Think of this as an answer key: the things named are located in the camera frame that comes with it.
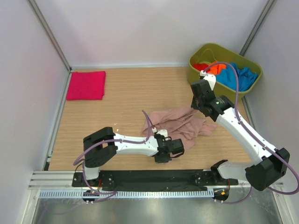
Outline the dusty pink t shirt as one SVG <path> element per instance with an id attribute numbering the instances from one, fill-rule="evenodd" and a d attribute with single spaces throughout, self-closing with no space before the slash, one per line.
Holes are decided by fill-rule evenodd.
<path id="1" fill-rule="evenodd" d="M 151 126 L 158 130 L 166 129 L 172 139 L 182 140 L 184 149 L 187 151 L 195 145 L 198 136 L 210 136 L 217 127 L 216 124 L 195 117 L 196 112 L 189 107 L 153 111 L 149 114 L 151 123 L 147 125 L 147 122 L 144 122 L 141 136 L 147 136 Z"/>

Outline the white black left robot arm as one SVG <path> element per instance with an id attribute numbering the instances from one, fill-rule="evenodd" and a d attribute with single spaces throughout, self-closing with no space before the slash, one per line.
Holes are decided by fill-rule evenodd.
<path id="1" fill-rule="evenodd" d="M 173 140 L 166 130 L 155 131 L 147 137 L 114 133 L 105 127 L 83 138 L 83 182 L 89 187 L 99 181 L 100 167 L 117 154 L 141 154 L 154 158 L 156 163 L 168 163 L 185 153 L 181 139 Z"/>

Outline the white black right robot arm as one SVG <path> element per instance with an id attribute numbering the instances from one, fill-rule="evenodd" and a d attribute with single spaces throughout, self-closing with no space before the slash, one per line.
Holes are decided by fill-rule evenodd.
<path id="1" fill-rule="evenodd" d="M 263 191 L 286 174 L 289 152 L 277 149 L 262 138 L 225 96 L 216 97 L 207 80 L 191 84 L 191 107 L 225 128 L 249 155 L 249 163 L 221 160 L 211 169 L 211 181 L 221 185 L 227 179 L 248 181 L 253 188 Z"/>

